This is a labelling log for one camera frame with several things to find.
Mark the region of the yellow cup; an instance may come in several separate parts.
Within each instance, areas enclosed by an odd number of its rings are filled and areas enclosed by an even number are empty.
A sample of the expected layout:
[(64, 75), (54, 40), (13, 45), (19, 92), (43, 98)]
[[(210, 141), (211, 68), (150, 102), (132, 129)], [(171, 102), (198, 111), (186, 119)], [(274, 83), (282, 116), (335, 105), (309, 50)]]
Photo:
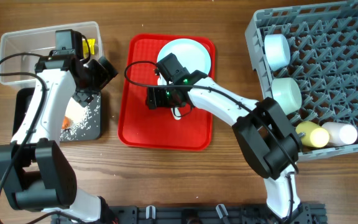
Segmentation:
[(311, 121), (301, 122), (296, 128), (298, 134), (304, 133), (301, 137), (301, 143), (308, 147), (324, 147), (329, 142), (329, 133), (327, 130)]

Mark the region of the green bowl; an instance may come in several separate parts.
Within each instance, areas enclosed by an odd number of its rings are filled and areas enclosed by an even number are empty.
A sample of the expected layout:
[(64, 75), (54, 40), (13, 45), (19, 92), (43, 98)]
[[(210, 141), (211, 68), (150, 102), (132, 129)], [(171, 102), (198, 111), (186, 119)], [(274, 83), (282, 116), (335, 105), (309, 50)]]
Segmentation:
[(286, 115), (301, 108), (301, 91), (292, 78), (276, 78), (271, 85), (273, 99), (281, 106)]

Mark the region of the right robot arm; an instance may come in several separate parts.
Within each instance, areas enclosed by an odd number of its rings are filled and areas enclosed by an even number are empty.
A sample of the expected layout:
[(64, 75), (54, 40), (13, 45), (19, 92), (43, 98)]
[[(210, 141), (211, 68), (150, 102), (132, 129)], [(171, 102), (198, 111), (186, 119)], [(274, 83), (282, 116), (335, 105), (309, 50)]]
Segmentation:
[(148, 107), (190, 105), (230, 125), (246, 162), (264, 179), (268, 208), (277, 218), (293, 221), (300, 205), (294, 176), (301, 140), (280, 105), (272, 98), (236, 95), (204, 72), (189, 72), (173, 53), (155, 66), (166, 83), (147, 89)]

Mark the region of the orange carrot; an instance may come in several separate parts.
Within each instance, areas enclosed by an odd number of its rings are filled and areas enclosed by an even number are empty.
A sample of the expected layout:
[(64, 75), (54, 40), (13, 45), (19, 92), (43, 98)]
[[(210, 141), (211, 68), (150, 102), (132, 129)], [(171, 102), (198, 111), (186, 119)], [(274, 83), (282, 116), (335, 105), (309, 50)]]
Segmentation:
[(68, 117), (64, 117), (63, 123), (62, 123), (62, 129), (68, 129), (71, 126), (71, 119)]

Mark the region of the light blue plate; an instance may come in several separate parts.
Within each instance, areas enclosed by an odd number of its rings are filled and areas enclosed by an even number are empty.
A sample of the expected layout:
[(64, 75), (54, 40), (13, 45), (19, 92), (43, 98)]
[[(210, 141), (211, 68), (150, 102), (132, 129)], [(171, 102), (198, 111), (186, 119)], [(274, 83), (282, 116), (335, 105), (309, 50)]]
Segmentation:
[(174, 54), (180, 64), (189, 73), (198, 70), (205, 74), (211, 71), (211, 57), (206, 48), (199, 42), (191, 39), (176, 39), (162, 47), (157, 56), (157, 62), (168, 54)]

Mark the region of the light blue bowl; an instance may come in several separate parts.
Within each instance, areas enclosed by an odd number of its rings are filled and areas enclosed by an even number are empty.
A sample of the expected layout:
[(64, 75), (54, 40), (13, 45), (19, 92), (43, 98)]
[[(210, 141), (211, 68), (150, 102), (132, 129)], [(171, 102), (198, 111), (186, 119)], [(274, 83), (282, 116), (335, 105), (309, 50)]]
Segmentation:
[(272, 71), (286, 67), (290, 63), (290, 47), (282, 34), (266, 35), (264, 39), (265, 56)]

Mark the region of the white plastic spoon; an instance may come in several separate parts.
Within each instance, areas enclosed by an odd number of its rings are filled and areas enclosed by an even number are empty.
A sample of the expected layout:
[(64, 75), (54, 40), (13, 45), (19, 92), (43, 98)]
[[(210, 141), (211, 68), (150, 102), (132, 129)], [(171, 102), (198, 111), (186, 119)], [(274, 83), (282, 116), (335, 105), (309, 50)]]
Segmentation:
[(173, 115), (175, 120), (180, 120), (181, 119), (181, 113), (180, 113), (180, 111), (179, 111), (179, 109), (177, 107), (172, 108), (171, 111), (172, 111), (172, 115)]

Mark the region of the white rice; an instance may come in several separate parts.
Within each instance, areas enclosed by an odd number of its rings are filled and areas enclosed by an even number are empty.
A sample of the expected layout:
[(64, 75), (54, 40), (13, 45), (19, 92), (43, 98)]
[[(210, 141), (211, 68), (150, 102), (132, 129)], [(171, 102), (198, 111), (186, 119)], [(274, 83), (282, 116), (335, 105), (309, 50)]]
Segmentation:
[(101, 94), (93, 95), (93, 101), (82, 107), (70, 98), (65, 116), (71, 119), (71, 126), (60, 131), (60, 141), (91, 141), (101, 135)]

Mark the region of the pink cup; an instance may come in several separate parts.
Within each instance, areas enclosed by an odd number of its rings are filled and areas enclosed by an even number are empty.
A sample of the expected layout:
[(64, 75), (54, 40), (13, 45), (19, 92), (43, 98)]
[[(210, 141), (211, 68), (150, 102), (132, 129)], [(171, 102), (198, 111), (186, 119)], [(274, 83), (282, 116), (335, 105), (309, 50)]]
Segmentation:
[(358, 138), (355, 126), (346, 123), (327, 122), (322, 125), (329, 133), (329, 146), (345, 146), (354, 144)]

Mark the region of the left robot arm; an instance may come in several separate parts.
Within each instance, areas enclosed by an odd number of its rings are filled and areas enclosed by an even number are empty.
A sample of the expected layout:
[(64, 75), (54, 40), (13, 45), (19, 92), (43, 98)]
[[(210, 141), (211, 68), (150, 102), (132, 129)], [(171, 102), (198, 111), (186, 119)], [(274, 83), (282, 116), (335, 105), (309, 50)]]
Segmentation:
[(86, 37), (71, 29), (55, 33), (55, 48), (39, 55), (35, 89), (27, 113), (9, 144), (0, 145), (0, 197), (11, 208), (60, 215), (77, 223), (117, 223), (105, 199), (81, 190), (60, 149), (70, 100), (81, 106), (117, 75), (110, 62), (84, 56)]

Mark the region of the yellow candy wrapper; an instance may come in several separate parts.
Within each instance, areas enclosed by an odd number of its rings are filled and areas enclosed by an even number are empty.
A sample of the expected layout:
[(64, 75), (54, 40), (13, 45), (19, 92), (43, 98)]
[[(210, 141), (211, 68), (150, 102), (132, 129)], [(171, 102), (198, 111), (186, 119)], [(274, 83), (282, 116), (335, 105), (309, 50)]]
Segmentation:
[(83, 57), (86, 58), (89, 55), (95, 54), (95, 39), (83, 39)]

